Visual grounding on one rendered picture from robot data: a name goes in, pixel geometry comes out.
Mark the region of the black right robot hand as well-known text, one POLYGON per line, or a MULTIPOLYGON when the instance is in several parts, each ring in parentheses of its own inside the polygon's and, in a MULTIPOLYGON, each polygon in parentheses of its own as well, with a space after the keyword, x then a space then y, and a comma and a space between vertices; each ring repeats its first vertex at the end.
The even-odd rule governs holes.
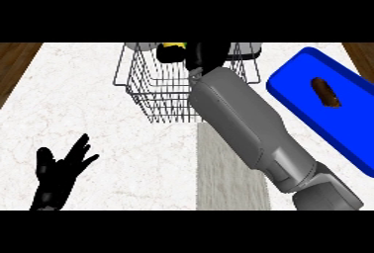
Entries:
POLYGON ((228 48, 228 42, 187 42, 186 48, 159 44, 156 58, 160 63, 184 62, 187 71, 199 68, 205 74, 223 65, 228 48))

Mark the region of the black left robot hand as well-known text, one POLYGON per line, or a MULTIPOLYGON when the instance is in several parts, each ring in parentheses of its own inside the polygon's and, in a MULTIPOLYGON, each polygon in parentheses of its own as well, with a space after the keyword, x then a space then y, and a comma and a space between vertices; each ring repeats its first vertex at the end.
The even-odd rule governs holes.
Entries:
POLYGON ((36 150, 36 169, 38 188, 30 204, 30 211, 58 211, 64 205, 73 182, 90 165, 98 158, 94 154, 84 157, 90 148, 88 136, 84 133, 72 145, 63 159, 54 160, 53 153, 47 147, 36 150))

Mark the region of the brown sweet potato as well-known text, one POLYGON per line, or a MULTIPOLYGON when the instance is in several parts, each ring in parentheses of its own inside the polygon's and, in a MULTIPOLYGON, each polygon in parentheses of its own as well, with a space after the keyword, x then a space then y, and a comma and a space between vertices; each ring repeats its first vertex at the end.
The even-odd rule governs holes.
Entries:
POLYGON ((325 107, 338 108, 339 101, 335 97, 335 94, 333 94, 325 80, 320 79, 319 77, 311 79, 311 89, 317 95, 322 105, 325 107))

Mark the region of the blue cutting board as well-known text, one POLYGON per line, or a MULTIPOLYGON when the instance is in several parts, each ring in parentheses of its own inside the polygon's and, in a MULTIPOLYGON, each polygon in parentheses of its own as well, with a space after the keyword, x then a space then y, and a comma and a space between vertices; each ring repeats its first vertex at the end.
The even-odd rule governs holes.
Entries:
POLYGON ((307 46, 270 75, 265 89, 374 178, 374 85, 307 46))

